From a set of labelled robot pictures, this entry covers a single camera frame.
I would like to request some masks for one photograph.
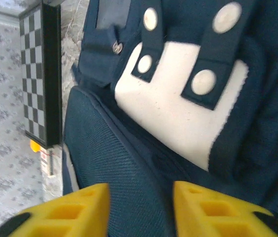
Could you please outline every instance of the gray floral wall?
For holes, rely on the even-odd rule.
[[[43,201],[39,154],[24,135],[19,29],[0,25],[0,223]]]
[[[0,0],[0,8],[12,10],[13,12],[22,12],[35,0]]]

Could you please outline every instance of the checkerboard panel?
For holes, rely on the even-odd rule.
[[[25,130],[45,141],[41,10],[20,20]]]

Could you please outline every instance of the yellow plastic part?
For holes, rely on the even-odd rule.
[[[31,146],[31,149],[33,152],[39,152],[40,151],[40,145],[36,142],[34,142],[33,140],[31,140],[31,143],[30,143],[30,146]]]
[[[108,184],[95,184],[24,212],[32,217],[9,237],[107,237]]]
[[[277,237],[253,214],[260,206],[183,181],[174,184],[178,237]]]

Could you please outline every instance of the navy blue backpack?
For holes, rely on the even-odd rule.
[[[64,194],[109,183],[110,237],[173,237],[173,183],[278,220],[278,0],[90,0]]]

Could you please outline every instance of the snap button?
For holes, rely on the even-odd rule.
[[[118,43],[117,41],[114,43],[113,47],[114,54],[120,54],[120,52],[123,50],[123,44]]]
[[[156,10],[149,7],[143,15],[143,24],[148,31],[153,31],[158,24],[158,14]]]
[[[152,65],[152,57],[150,55],[143,56],[138,63],[138,72],[146,73]]]
[[[221,8],[213,19],[212,28],[222,34],[232,29],[238,22],[242,12],[242,7],[237,2],[231,2]]]
[[[211,70],[198,72],[192,81],[192,90],[197,95],[206,95],[214,88],[216,75]]]

